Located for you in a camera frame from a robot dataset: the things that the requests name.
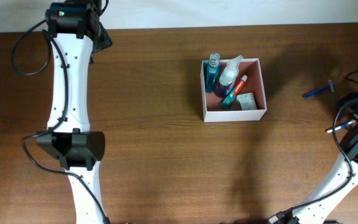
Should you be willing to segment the blue white toothbrush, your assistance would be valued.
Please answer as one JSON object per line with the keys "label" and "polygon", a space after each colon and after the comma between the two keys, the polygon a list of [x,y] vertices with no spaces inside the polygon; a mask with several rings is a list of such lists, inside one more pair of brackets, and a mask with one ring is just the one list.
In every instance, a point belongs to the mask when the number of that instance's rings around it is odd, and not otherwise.
{"label": "blue white toothbrush", "polygon": [[356,123],[356,121],[354,119],[350,120],[350,121],[347,121],[345,123],[342,123],[340,125],[337,125],[335,126],[335,128],[329,128],[326,130],[326,133],[332,133],[333,130],[337,131],[337,130],[340,130],[340,129],[344,129],[352,124]]}

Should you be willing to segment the teal mouthwash bottle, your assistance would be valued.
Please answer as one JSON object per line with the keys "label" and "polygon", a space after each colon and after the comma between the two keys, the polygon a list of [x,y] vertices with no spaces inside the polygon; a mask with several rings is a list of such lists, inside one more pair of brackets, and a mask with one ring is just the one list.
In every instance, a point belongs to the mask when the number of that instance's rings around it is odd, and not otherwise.
{"label": "teal mouthwash bottle", "polygon": [[211,93],[214,91],[216,78],[220,71],[220,55],[212,53],[209,57],[206,67],[205,91]]}

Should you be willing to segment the green white soap box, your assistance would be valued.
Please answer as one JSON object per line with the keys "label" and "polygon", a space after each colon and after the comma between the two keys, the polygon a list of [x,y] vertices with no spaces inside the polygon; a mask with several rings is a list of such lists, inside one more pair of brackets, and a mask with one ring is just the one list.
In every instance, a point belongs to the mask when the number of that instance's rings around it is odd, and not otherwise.
{"label": "green white soap box", "polygon": [[242,111],[257,110],[253,93],[244,93],[236,96],[236,100]]}

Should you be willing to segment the clear blue sanitizer bottle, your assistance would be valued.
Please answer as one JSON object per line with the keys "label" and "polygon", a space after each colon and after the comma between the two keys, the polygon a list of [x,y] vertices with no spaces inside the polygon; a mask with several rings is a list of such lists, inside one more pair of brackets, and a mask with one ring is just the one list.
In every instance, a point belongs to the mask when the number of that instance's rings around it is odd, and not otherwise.
{"label": "clear blue sanitizer bottle", "polygon": [[236,58],[230,59],[226,64],[214,91],[218,97],[226,97],[233,89],[235,80],[239,74],[239,65],[243,58],[242,55],[239,55]]}

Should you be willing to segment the teal toothpaste tube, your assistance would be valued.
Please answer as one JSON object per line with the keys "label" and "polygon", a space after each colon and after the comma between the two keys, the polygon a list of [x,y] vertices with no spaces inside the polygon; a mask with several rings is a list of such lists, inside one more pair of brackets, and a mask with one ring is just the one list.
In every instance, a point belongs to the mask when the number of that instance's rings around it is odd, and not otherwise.
{"label": "teal toothpaste tube", "polygon": [[231,92],[225,97],[225,99],[222,100],[220,103],[220,106],[226,110],[229,110],[231,105],[233,104],[234,100],[236,99],[236,96],[239,94],[239,92],[244,87],[246,81],[248,79],[247,75],[244,75],[238,84],[231,90]]}

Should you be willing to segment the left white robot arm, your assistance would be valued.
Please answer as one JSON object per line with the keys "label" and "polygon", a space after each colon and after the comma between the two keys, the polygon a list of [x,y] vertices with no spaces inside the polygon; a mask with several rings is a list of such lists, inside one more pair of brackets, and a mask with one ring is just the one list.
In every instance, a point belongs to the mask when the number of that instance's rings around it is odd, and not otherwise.
{"label": "left white robot arm", "polygon": [[101,1],[66,1],[45,13],[54,56],[53,100],[47,133],[36,142],[69,178],[77,223],[110,222],[99,183],[105,136],[90,130],[87,110],[88,66],[103,33],[99,18],[105,8]]}

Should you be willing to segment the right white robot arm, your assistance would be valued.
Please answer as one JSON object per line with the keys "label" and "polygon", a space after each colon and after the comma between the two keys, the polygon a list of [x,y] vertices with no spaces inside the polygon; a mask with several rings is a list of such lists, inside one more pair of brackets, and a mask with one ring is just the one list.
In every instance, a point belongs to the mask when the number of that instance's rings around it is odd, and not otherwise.
{"label": "right white robot arm", "polygon": [[325,223],[329,214],[358,185],[358,92],[341,100],[333,121],[334,128],[345,110],[356,119],[356,123],[340,141],[333,130],[339,155],[329,174],[306,200],[269,218],[269,223]]}

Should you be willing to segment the blue disposable razor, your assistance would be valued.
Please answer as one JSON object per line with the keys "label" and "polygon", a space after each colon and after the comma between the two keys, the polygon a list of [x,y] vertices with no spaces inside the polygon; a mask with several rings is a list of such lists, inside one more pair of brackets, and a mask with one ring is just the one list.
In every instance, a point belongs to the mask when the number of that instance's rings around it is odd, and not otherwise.
{"label": "blue disposable razor", "polygon": [[313,90],[313,91],[311,91],[311,92],[309,92],[309,93],[305,93],[305,94],[303,95],[303,98],[311,98],[311,97],[313,97],[313,96],[316,96],[316,95],[318,95],[318,94],[320,94],[320,93],[322,93],[322,92],[324,92],[324,91],[328,91],[328,90],[331,91],[331,92],[334,92],[334,91],[335,91],[335,89],[334,89],[334,83],[332,82],[332,80],[329,80],[329,84],[326,85],[326,86],[324,86],[324,87],[322,87],[322,88]]}

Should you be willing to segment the white open cardboard box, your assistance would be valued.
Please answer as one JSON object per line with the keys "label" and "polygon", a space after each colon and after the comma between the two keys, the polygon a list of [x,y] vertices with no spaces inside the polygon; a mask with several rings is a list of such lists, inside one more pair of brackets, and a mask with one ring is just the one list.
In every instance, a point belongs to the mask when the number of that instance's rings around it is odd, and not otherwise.
{"label": "white open cardboard box", "polygon": [[264,81],[260,68],[260,60],[257,58],[245,58],[239,65],[240,78],[247,75],[248,79],[245,86],[240,90],[240,94],[252,93],[256,102],[256,110],[243,111],[238,102],[234,102],[229,110],[225,110],[219,104],[222,100],[215,93],[205,92],[205,76],[207,61],[201,63],[201,99],[204,122],[228,122],[228,121],[258,121],[267,110],[265,97]]}

